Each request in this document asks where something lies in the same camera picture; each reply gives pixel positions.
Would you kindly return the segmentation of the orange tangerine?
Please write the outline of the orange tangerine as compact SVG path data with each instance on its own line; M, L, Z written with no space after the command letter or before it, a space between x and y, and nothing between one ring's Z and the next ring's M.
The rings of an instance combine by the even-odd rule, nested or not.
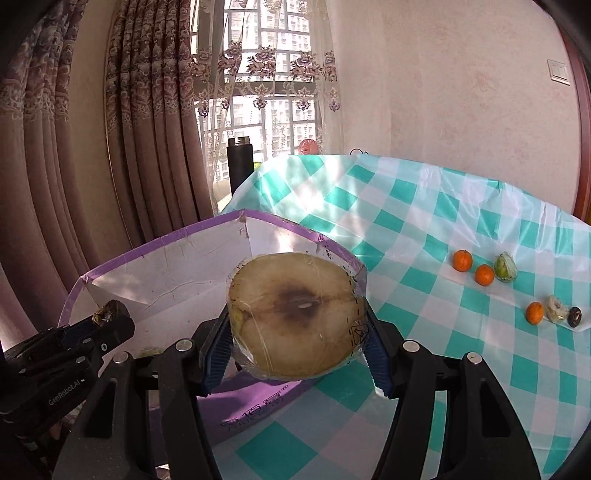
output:
M475 281L484 287L491 285L496 278L494 269L487 265L480 265L475 271Z
M473 266L473 256L467 250L457 250L452 257L452 266L456 271L468 272Z
M528 305L525 312L526 320L531 325L538 325L544 318L545 308L541 302L535 301Z

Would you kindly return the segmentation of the pale small fruit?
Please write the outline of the pale small fruit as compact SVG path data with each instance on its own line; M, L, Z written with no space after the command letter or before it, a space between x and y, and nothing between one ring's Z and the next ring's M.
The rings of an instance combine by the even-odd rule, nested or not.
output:
M545 311L547 318L552 323L562 323L567 319L569 314L569 309L554 295L550 295L547 298Z

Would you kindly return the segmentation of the green fruit half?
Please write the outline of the green fruit half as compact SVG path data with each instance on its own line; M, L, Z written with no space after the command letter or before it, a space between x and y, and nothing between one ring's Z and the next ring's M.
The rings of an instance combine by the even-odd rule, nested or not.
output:
M495 276L504 283L511 283L518 276L518 268L513 257L506 251L499 254L494 262Z

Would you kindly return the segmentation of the brown cut fruit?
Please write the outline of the brown cut fruit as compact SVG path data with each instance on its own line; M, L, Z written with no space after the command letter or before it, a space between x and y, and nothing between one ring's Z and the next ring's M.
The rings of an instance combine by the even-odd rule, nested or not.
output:
M259 379L325 375L368 336L356 279L308 253L259 255L242 264L229 282L226 306L233 356Z

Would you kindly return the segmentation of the white box purple rim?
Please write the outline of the white box purple rim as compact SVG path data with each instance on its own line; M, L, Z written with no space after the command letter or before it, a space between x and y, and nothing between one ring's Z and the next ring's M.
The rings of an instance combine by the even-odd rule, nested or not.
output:
M367 268L353 253L286 219L240 210L181 228L82 275L70 291L59 323L75 324L110 300L121 302L135 324L123 345L134 356L152 355L215 319L228 299L232 277L256 257L308 254L346 272L356 298L366 295ZM310 389L329 373L322 365L297 376L270 374L232 345L221 385L200 399L212 444L235 436Z

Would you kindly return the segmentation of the brown pleated curtain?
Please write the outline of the brown pleated curtain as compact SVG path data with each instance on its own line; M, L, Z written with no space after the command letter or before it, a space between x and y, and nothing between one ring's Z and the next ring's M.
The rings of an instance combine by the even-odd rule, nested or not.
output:
M54 327L79 277L214 214L193 1L1 5L1 344Z

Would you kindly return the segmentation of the teal checkered tablecloth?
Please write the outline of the teal checkered tablecloth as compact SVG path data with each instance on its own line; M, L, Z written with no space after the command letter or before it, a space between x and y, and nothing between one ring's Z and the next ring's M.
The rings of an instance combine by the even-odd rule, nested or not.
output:
M427 163L370 155L290 156L263 164L229 210L271 213L318 228L368 270L377 317L440 355L481 354L553 475L590 420L590 334L527 322L550 295L590 309L590 229L507 183ZM473 256L456 271L457 250ZM518 276L475 281L508 252Z

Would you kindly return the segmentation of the black thermos bottle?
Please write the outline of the black thermos bottle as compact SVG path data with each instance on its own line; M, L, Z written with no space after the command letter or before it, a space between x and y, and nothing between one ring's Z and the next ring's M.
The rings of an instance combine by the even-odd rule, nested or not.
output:
M228 139L226 147L230 192L235 194L239 186L254 172L253 150L249 136Z

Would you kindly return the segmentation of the pink small fan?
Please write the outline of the pink small fan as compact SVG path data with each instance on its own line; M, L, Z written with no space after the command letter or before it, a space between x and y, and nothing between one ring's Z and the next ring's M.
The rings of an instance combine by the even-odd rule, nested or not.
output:
M321 153L321 148L314 139L304 139L298 146L297 152L300 155L318 155Z

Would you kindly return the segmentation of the floral lace sheer curtain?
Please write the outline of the floral lace sheer curtain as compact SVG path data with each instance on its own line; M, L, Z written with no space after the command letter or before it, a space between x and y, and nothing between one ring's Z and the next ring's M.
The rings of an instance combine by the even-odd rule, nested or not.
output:
M215 211L230 198L228 140L249 138L256 164L338 153L341 91L324 1L193 1L195 114Z

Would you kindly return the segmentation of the red wooden door frame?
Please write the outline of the red wooden door frame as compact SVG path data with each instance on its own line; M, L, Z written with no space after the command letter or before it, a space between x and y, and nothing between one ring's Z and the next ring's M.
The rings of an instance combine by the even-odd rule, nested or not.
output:
M580 167L573 215L590 222L590 84L583 57L570 35L559 28L564 41L574 79L580 120Z

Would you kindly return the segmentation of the white wall switch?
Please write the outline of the white wall switch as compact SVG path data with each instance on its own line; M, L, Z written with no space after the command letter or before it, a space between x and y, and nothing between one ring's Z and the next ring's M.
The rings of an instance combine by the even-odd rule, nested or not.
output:
M569 74L567 65L563 62L548 59L547 60L549 75L552 81L569 86Z

